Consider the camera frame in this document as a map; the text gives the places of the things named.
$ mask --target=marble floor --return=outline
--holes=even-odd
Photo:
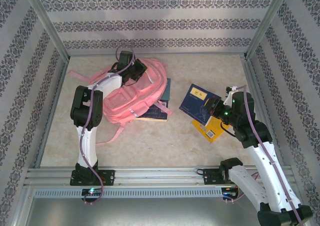
[[[156,58],[168,64],[171,78],[169,108],[173,114],[167,122],[133,121],[113,143],[97,146],[101,166],[197,166],[219,165],[221,160],[238,157],[244,165],[253,161],[240,142],[223,133],[209,143],[191,125],[192,118],[179,109],[190,85],[199,85],[224,98],[226,86],[241,86],[246,82],[238,55],[214,54],[156,54],[137,55]],[[90,76],[114,56],[71,57],[68,66]],[[74,166],[78,159],[79,143],[70,110],[78,85],[85,83],[67,74],[47,139],[41,166]],[[119,125],[104,118],[97,129],[96,141],[112,138]]]

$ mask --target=barcode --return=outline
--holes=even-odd
[[[167,103],[166,103],[166,102],[161,102],[161,104],[162,104],[163,106],[167,107]]]
[[[211,130],[209,130],[209,131],[206,133],[206,135],[207,135],[209,138],[213,138],[215,134],[214,134]]]

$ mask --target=patterned wallpaper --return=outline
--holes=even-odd
[[[41,0],[70,55],[243,53],[272,0]]]
[[[251,59],[279,150],[320,225],[320,0],[284,0]]]
[[[0,0],[0,225],[34,163],[64,62],[28,0]]]

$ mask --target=book cover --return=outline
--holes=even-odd
[[[219,137],[224,131],[220,127],[221,120],[215,117],[211,117],[207,126],[203,126],[196,120],[192,121],[192,125],[208,140],[209,142],[213,142]],[[223,125],[225,129],[229,128],[229,125]]]
[[[168,100],[161,100],[162,105],[168,108]],[[144,120],[144,121],[158,121],[158,122],[166,122],[168,119],[168,114],[161,110],[156,105],[150,106],[150,108],[146,111],[145,114],[137,117],[136,120]]]
[[[205,103],[212,97],[221,98],[195,84],[191,84],[179,109],[201,124],[206,125],[211,117],[205,107]]]
[[[171,79],[167,78],[166,88],[160,98],[161,101],[162,100],[167,100],[167,101],[170,100],[170,85],[171,85]]]

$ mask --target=blue book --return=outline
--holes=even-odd
[[[179,109],[184,111],[193,119],[206,126],[210,119],[210,114],[205,107],[205,103],[209,98],[221,98],[216,94],[209,92],[195,84],[191,84]]]
[[[166,88],[160,98],[160,100],[170,100],[170,85],[171,85],[171,79],[167,78]]]
[[[168,108],[168,100],[161,100],[162,105]],[[158,122],[166,122],[168,119],[168,114],[161,110],[156,105],[150,106],[150,108],[145,112],[145,114],[137,117],[136,120],[143,120],[143,121],[158,121]]]

